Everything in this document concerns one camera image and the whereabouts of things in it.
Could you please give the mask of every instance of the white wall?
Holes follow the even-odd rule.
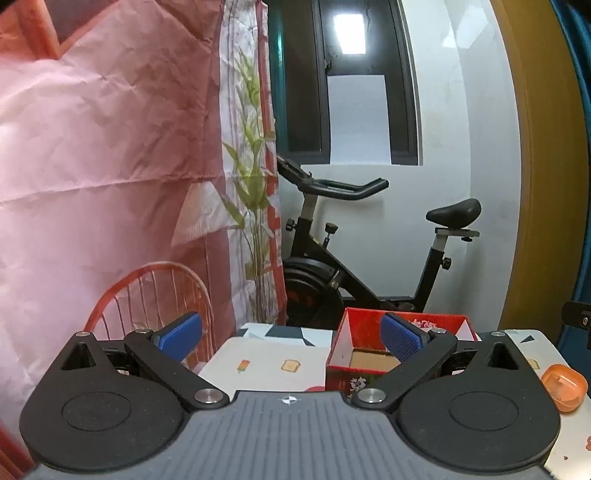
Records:
[[[466,88],[470,192],[482,203],[482,237],[467,251],[459,311],[479,331],[499,323],[517,240],[521,152],[515,91],[489,0],[446,0]]]
[[[324,223],[339,225],[330,250],[379,295],[412,295],[433,242],[434,225],[425,213],[458,202],[470,193],[470,144],[466,97],[460,59],[443,46],[451,22],[443,0],[403,0],[418,87],[423,165],[309,166],[314,176],[350,183],[376,177],[389,189],[360,202],[321,199],[313,233],[324,236]],[[280,183],[281,216],[296,219],[303,201],[297,189]],[[283,236],[283,254],[292,236]],[[466,244],[452,239],[446,255],[452,269],[442,271],[427,308],[456,310]]]

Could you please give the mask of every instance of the blue curtain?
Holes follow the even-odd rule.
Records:
[[[564,0],[550,0],[573,58],[579,80],[587,145],[591,144],[591,23]],[[579,275],[574,288],[573,300],[591,303],[591,209],[587,208],[587,229],[581,256]],[[591,381],[591,351],[585,348],[587,332],[565,327],[558,342],[558,349],[574,369]]]

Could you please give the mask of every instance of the exercise bike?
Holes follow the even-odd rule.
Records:
[[[294,232],[291,255],[283,261],[287,291],[287,324],[292,326],[337,329],[346,306],[377,310],[422,312],[439,268],[449,270],[452,259],[444,256],[447,239],[458,236],[465,242],[480,233],[466,229],[482,208],[476,199],[431,210],[426,219],[442,228],[435,229],[435,240],[413,297],[378,297],[358,279],[327,247],[338,226],[326,223],[326,237],[320,243],[310,235],[318,197],[356,201],[371,197],[388,188],[387,180],[376,179],[366,185],[352,185],[333,180],[320,180],[303,171],[293,161],[277,157],[279,174],[304,195],[297,221],[287,220],[285,229]],[[343,298],[340,289],[351,298]]]

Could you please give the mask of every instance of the open cardboard box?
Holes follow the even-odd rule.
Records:
[[[326,390],[340,390],[347,398],[400,364],[383,346],[379,325],[385,310],[345,309],[326,361]],[[478,340],[463,315],[394,312],[427,331],[445,328],[458,340]]]

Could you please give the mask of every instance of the bike seat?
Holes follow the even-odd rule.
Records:
[[[429,210],[425,218],[451,230],[460,230],[476,220],[481,211],[482,206],[478,200],[467,199],[453,205]]]

